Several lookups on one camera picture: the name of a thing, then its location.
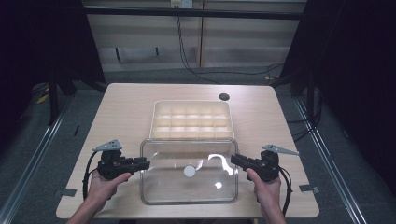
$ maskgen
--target wooden table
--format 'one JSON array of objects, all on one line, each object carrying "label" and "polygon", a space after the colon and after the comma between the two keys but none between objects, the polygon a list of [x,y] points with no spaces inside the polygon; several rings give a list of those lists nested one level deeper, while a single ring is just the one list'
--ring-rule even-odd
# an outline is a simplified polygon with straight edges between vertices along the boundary
[{"label": "wooden table", "polygon": [[[195,84],[111,84],[98,109],[78,161],[67,184],[77,189],[74,197],[63,196],[57,216],[69,218],[82,203],[82,183],[85,167],[94,147],[112,139],[123,146],[122,155],[140,156],[140,144],[149,138],[154,105],[160,100],[219,100],[221,93],[230,95],[228,104],[233,119],[235,140],[239,152],[259,158],[262,146],[274,144],[296,150],[288,125],[273,88],[266,86],[195,85]],[[287,217],[315,217],[318,205],[312,191],[301,192],[300,185],[308,180],[299,157],[279,155],[280,166],[292,178],[291,201]],[[91,169],[96,168],[96,155]],[[140,199],[140,176],[135,174],[119,185],[118,193],[107,202],[96,217],[115,218],[252,218],[261,217],[253,194],[253,182],[239,170],[239,194],[234,203],[145,205]],[[281,186],[281,207],[285,202],[286,184]]]}]

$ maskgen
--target cable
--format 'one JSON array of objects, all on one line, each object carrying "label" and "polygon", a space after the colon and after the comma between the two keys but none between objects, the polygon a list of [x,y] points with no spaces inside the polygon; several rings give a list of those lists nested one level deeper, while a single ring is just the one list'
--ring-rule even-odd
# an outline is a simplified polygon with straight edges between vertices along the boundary
[{"label": "cable", "polygon": [[210,82],[214,82],[216,84],[220,84],[219,82],[206,78],[206,77],[200,77],[198,75],[208,75],[208,74],[236,74],[236,75],[246,75],[246,76],[256,76],[256,75],[262,75],[262,74],[268,74],[269,76],[269,72],[278,68],[279,66],[283,65],[283,63],[273,63],[270,64],[267,68],[266,71],[263,72],[257,72],[257,73],[242,73],[242,72],[230,72],[230,71],[223,71],[223,72],[197,72],[197,71],[193,71],[190,68],[189,62],[187,60],[187,55],[186,52],[184,50],[184,43],[183,43],[183,38],[182,38],[182,34],[181,34],[181,25],[180,25],[180,17],[177,17],[177,31],[178,31],[178,41],[179,41],[179,51],[180,51],[180,58],[181,61],[183,62],[184,67],[190,71],[191,73],[193,73],[196,77],[200,78],[200,79],[204,79]]},{"label": "cable", "polygon": [[318,105],[317,105],[317,111],[318,111],[318,112],[317,112],[317,114],[314,116],[314,120],[311,120],[312,123],[313,123],[313,124],[312,124],[312,127],[311,127],[310,129],[306,130],[306,131],[303,131],[303,132],[294,134],[293,136],[299,135],[299,134],[303,134],[303,135],[301,135],[300,137],[294,139],[294,140],[293,140],[294,143],[300,141],[300,140],[301,140],[302,138],[304,138],[308,133],[314,131],[314,130],[318,127],[318,124],[319,124],[320,118],[321,118],[322,105],[323,105],[323,95],[322,95],[322,93],[320,92],[320,93],[319,93]]},{"label": "cable", "polygon": [[88,179],[90,178],[90,174],[95,170],[94,169],[94,170],[89,172],[92,159],[96,155],[96,153],[97,153],[97,151],[94,151],[92,153],[90,159],[88,160],[88,164],[87,164],[87,167],[85,169],[84,179],[82,180],[82,198],[84,200],[87,198],[87,195],[88,195]]},{"label": "cable", "polygon": [[291,176],[289,174],[289,172],[287,170],[285,170],[284,168],[280,167],[277,161],[274,161],[271,157],[269,157],[268,155],[262,154],[262,156],[264,156],[267,161],[271,162],[276,169],[282,174],[283,178],[285,179],[286,182],[286,186],[287,186],[287,190],[286,190],[286,199],[285,199],[285,203],[283,204],[283,209],[282,209],[282,213],[283,216],[286,215],[286,212],[288,211],[288,207],[289,207],[289,203],[290,203],[290,198],[291,198],[291,193],[293,192],[293,190],[291,189]]},{"label": "cable", "polygon": [[298,72],[293,72],[287,76],[283,76],[280,77],[277,81],[275,81],[274,83],[271,83],[270,86],[273,87],[274,89],[280,85],[283,85],[284,83],[287,83],[290,81],[290,79],[293,79],[294,77],[296,77],[298,74]]},{"label": "cable", "polygon": [[287,186],[285,204],[283,204],[283,209],[282,209],[283,216],[286,216],[286,212],[288,211],[288,207],[289,207],[289,203],[290,203],[291,193],[293,192],[293,190],[291,189],[291,176],[287,170],[283,169],[280,166],[278,166],[278,167],[280,168],[279,172],[283,175],[283,178],[285,179],[286,186]]}]

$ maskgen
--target wrist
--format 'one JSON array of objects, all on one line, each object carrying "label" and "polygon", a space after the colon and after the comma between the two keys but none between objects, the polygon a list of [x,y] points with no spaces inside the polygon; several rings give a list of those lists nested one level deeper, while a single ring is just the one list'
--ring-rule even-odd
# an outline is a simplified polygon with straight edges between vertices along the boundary
[{"label": "wrist", "polygon": [[67,224],[74,223],[90,223],[90,220],[95,216],[97,211],[97,205],[93,200],[88,200],[88,198],[79,206],[76,213],[70,217]]},{"label": "wrist", "polygon": [[81,206],[83,206],[87,212],[92,212],[93,215],[101,210],[101,204],[94,197],[87,197]]},{"label": "wrist", "polygon": [[269,223],[286,223],[285,216],[283,215],[278,205],[272,206],[265,211]]}]

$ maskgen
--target human hand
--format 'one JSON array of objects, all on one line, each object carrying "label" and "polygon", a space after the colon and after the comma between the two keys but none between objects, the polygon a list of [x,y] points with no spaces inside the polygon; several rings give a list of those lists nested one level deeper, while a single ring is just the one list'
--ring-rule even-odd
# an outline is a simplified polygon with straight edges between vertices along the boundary
[{"label": "human hand", "polygon": [[106,180],[94,170],[91,175],[91,185],[85,201],[93,201],[97,204],[96,213],[100,212],[107,200],[117,193],[117,186],[131,177],[130,173],[119,175],[112,180]]},{"label": "human hand", "polygon": [[267,184],[253,169],[247,168],[247,174],[254,182],[254,194],[260,203],[262,215],[267,219],[267,223],[286,223],[279,206],[280,178],[278,177],[271,184]]},{"label": "human hand", "polygon": [[129,177],[131,174],[125,173],[115,179],[106,180],[94,170],[87,198],[67,223],[89,223],[95,214],[103,209],[107,200],[117,193],[117,186],[127,181]]}]

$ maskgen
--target clear plastic bin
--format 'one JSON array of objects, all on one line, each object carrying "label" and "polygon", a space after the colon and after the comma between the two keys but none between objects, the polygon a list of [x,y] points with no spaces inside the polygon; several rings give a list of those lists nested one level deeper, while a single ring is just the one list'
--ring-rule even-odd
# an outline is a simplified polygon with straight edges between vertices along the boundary
[{"label": "clear plastic bin", "polygon": [[234,138],[230,107],[222,101],[159,101],[149,138]]},{"label": "clear plastic bin", "polygon": [[238,195],[238,174],[230,162],[237,153],[230,139],[147,139],[141,156],[150,168],[141,172],[146,204],[231,203]]}]

